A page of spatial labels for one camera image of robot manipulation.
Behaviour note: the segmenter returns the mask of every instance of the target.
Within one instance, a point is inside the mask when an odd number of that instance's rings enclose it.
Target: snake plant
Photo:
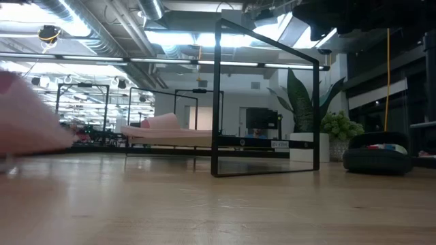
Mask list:
[[[320,118],[325,117],[330,102],[342,89],[343,81],[341,78],[338,82],[330,86],[325,94],[320,97]],[[294,133],[313,132],[313,104],[305,85],[295,76],[294,72],[289,69],[287,72],[287,89],[281,87],[289,99],[280,97],[273,89],[268,88],[270,93],[277,97],[279,103],[294,115]]]

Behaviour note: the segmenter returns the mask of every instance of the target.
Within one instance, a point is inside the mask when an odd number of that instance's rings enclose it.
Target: wooden floor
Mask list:
[[[208,172],[208,159],[21,159],[0,176],[0,244],[436,244],[435,170]]]

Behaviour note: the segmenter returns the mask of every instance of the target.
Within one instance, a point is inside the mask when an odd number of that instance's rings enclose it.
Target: potted plant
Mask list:
[[[320,118],[323,118],[328,110],[328,106],[333,97],[342,89],[343,81],[341,78],[334,83],[320,97]],[[284,99],[271,88],[268,88],[272,95],[275,95],[279,103],[287,110],[292,112],[294,117],[294,132],[291,134],[291,140],[313,141],[313,104],[312,99],[307,92],[305,85],[295,76],[291,69],[287,71],[287,89],[281,87],[287,93],[287,99]],[[307,150],[291,149],[291,161],[313,161],[313,154],[307,154]],[[329,162],[329,140],[328,134],[320,135],[320,161]]]
[[[330,136],[330,160],[342,161],[343,153],[348,149],[348,141],[364,133],[363,126],[350,121],[344,111],[331,112],[321,121],[321,130]]]

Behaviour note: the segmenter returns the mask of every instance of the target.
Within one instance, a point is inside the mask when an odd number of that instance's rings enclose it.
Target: green leafy plant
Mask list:
[[[342,89],[343,81],[341,78],[334,83],[327,92],[320,97],[320,118],[323,118],[328,110],[328,106],[333,97],[336,96]],[[278,96],[271,88],[268,88],[272,95],[275,95],[279,103],[294,115],[295,128],[294,133],[313,132],[313,104],[312,99],[305,85],[295,76],[291,69],[287,71],[287,89],[281,87],[286,93],[290,104],[286,99]]]
[[[321,121],[321,131],[328,133],[330,140],[341,141],[364,133],[363,126],[350,121],[344,111],[340,111],[338,114],[327,113]]]

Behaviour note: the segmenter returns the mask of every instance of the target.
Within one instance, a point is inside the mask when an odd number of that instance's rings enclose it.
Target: pink blurry object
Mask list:
[[[154,118],[144,119],[141,127],[145,129],[180,129],[174,113],[168,113]]]
[[[0,71],[0,155],[58,150],[73,141],[20,77]]]

